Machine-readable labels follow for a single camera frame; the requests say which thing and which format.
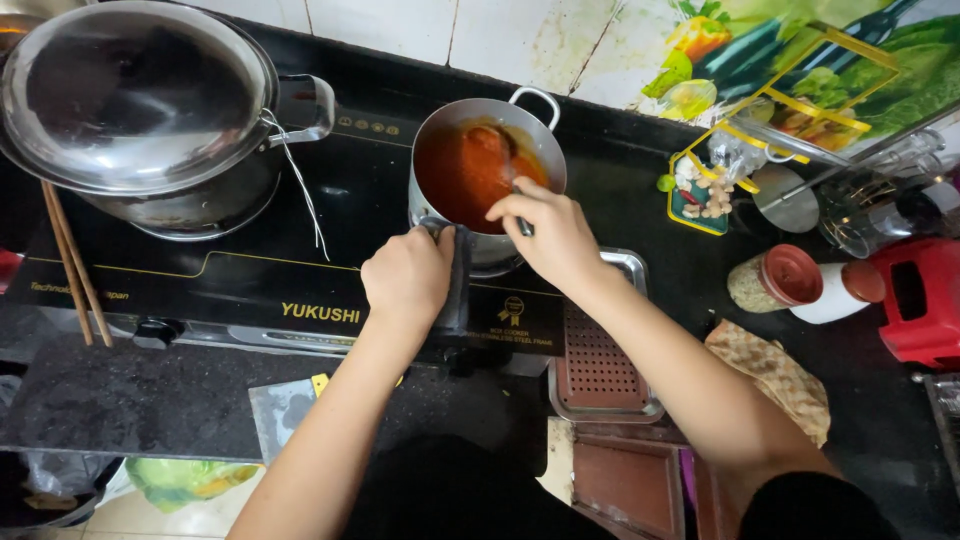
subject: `stainless steel tray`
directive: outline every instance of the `stainless steel tray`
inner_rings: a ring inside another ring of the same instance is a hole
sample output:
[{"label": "stainless steel tray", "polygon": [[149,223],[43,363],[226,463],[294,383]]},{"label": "stainless steel tray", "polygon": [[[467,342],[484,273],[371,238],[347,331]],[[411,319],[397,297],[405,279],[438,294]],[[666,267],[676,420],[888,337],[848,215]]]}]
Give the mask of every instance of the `stainless steel tray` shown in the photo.
[{"label": "stainless steel tray", "polygon": [[[639,255],[612,248],[600,255],[647,295],[646,263]],[[550,403],[557,414],[571,422],[616,424],[652,424],[662,418],[663,406],[623,351],[568,300],[564,326],[566,356],[552,358],[548,366]]]}]

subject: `green plastic bag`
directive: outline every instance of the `green plastic bag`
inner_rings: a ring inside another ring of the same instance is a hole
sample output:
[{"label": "green plastic bag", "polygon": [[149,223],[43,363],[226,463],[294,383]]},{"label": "green plastic bag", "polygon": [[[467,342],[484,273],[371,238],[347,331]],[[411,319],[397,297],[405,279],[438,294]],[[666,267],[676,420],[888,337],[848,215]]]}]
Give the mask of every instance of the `green plastic bag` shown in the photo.
[{"label": "green plastic bag", "polygon": [[126,460],[127,474],[153,506],[169,514],[195,501],[209,501],[253,478],[259,468],[245,463],[190,459]]}]

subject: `red sauce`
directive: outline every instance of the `red sauce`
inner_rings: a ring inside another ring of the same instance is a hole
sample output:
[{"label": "red sauce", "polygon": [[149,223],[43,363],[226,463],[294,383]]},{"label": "red sauce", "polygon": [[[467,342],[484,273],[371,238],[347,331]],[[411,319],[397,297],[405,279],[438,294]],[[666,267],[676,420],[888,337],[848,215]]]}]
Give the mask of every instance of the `red sauce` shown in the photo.
[{"label": "red sauce", "polygon": [[[438,130],[419,141],[414,172],[423,196],[444,218],[475,233],[504,234],[499,222],[485,219],[487,210],[513,191],[505,177],[505,154],[498,137],[477,130]],[[543,167],[522,148],[511,159],[514,174],[548,186]]]}]

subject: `patterned cloth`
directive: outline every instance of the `patterned cloth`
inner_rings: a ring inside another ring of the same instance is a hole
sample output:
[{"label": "patterned cloth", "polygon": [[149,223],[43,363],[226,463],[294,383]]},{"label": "patterned cloth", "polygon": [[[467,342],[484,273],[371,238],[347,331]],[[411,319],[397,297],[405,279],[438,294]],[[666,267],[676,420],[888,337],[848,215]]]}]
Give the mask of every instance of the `patterned cloth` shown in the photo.
[{"label": "patterned cloth", "polygon": [[773,400],[816,443],[827,442],[830,410],[823,384],[800,367],[776,341],[760,339],[724,319],[704,342],[707,348]]}]

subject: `floor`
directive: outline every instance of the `floor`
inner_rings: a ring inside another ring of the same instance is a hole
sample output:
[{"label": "floor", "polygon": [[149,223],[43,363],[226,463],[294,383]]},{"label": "floor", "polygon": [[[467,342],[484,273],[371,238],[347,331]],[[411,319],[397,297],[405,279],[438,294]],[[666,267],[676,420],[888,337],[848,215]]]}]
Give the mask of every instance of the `floor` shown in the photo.
[{"label": "floor", "polygon": [[[570,504],[573,493],[573,426],[547,419],[547,470],[538,480],[547,491]],[[263,478],[255,477],[206,503],[192,503],[163,514],[135,491],[114,499],[75,528],[48,531],[43,540],[213,540],[227,536],[240,509]]]}]

